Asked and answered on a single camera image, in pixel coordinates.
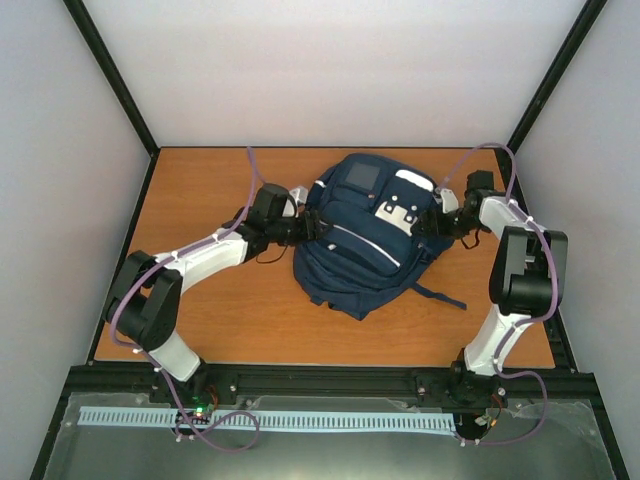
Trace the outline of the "navy blue backpack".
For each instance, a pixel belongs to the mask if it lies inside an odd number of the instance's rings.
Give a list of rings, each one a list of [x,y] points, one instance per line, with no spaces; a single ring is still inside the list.
[[[394,159],[351,153],[315,180],[305,209],[325,234],[296,246],[294,278],[312,303],[357,320],[407,290],[459,309],[465,303],[420,285],[429,266],[454,243],[412,232],[437,205],[436,182]]]

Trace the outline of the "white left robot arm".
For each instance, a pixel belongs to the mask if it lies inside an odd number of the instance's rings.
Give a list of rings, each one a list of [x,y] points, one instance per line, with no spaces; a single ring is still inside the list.
[[[263,253],[269,245],[295,246],[316,240],[327,230],[319,215],[306,209],[309,191],[288,190],[267,183],[253,204],[238,210],[214,233],[177,250],[149,255],[130,254],[108,293],[102,319],[110,334],[137,353],[147,355],[156,368],[173,377],[172,388],[186,402],[201,400],[207,376],[203,361],[176,330],[181,297],[201,281]]]

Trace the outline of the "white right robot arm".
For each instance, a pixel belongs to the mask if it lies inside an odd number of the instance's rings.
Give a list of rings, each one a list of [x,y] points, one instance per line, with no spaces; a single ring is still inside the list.
[[[463,240],[490,232],[499,240],[489,277],[491,307],[475,338],[451,364],[446,393],[461,407],[490,406],[501,396],[499,375],[526,329],[557,311],[564,288],[568,237],[526,215],[494,188],[493,173],[467,176],[464,203],[441,189],[438,205],[418,217],[415,235]]]

